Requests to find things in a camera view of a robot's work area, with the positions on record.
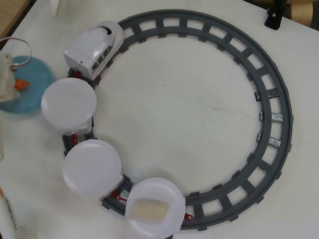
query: food item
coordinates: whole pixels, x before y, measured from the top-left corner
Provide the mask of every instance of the food item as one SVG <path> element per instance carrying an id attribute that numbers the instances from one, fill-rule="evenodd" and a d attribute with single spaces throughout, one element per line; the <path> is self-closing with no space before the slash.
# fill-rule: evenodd
<path id="1" fill-rule="evenodd" d="M 166 203 L 155 200 L 136 201 L 129 214 L 130 219 L 162 222 L 169 210 Z"/>

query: circular plate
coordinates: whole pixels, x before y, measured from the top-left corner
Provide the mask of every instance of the circular plate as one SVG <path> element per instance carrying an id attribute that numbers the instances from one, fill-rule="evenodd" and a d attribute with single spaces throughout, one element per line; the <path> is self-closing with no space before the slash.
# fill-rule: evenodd
<path id="1" fill-rule="evenodd" d="M 42 97 L 44 117 L 56 128 L 75 128 L 88 121 L 96 108 L 92 87 L 76 78 L 54 82 Z"/>
<path id="2" fill-rule="evenodd" d="M 28 56 L 16 56 L 14 63 L 23 63 Z M 36 57 L 13 72 L 16 79 L 28 81 L 30 85 L 23 89 L 18 99 L 0 103 L 0 109 L 9 113 L 26 114 L 38 110 L 44 91 L 52 84 L 54 77 L 48 66 Z"/>
<path id="3" fill-rule="evenodd" d="M 121 158 L 108 143 L 91 139 L 74 146 L 65 158 L 63 177 L 80 196 L 100 199 L 121 181 Z"/>
<path id="4" fill-rule="evenodd" d="M 130 211 L 136 201 L 155 200 L 169 205 L 168 213 L 161 223 L 147 223 L 130 219 Z M 170 181 L 149 178 L 138 183 L 131 191 L 126 204 L 125 216 L 130 226 L 142 237 L 163 239 L 180 230 L 185 215 L 185 197 Z"/>

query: toy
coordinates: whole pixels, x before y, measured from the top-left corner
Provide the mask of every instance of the toy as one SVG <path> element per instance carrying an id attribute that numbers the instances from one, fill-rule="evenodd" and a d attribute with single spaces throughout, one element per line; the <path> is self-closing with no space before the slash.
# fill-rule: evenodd
<path id="1" fill-rule="evenodd" d="M 64 51 L 67 64 L 90 80 L 105 68 L 124 41 L 120 25 L 104 21 L 97 27 L 83 31 Z"/>

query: white train locomotive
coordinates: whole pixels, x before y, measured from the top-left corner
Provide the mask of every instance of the white train locomotive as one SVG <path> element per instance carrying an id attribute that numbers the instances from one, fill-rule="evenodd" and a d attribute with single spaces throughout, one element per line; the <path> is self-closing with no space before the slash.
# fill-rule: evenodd
<path id="1" fill-rule="evenodd" d="M 104 21 L 83 31 L 64 51 L 67 64 L 94 80 L 124 42 L 124 31 L 116 22 Z"/>

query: white container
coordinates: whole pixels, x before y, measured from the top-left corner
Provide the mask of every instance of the white container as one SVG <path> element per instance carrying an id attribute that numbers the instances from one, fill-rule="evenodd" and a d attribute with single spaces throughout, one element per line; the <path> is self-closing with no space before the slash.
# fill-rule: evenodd
<path id="1" fill-rule="evenodd" d="M 91 132 L 92 115 L 97 99 L 92 87 L 76 78 L 54 82 L 43 94 L 43 116 L 62 134 L 87 134 Z"/>
<path id="2" fill-rule="evenodd" d="M 63 177 L 77 195 L 100 200 L 122 182 L 121 158 L 110 144 L 98 139 L 86 140 L 66 155 Z"/>
<path id="3" fill-rule="evenodd" d="M 154 200 L 169 205 L 164 221 L 160 223 L 145 222 L 130 218 L 130 211 L 136 201 Z M 131 190 L 126 203 L 125 217 L 131 228 L 146 239 L 164 239 L 180 230 L 185 217 L 185 197 L 181 191 L 163 178 L 149 178 Z"/>
<path id="4" fill-rule="evenodd" d="M 19 239 L 19 230 L 16 225 L 12 205 L 0 188 L 0 238 Z"/>

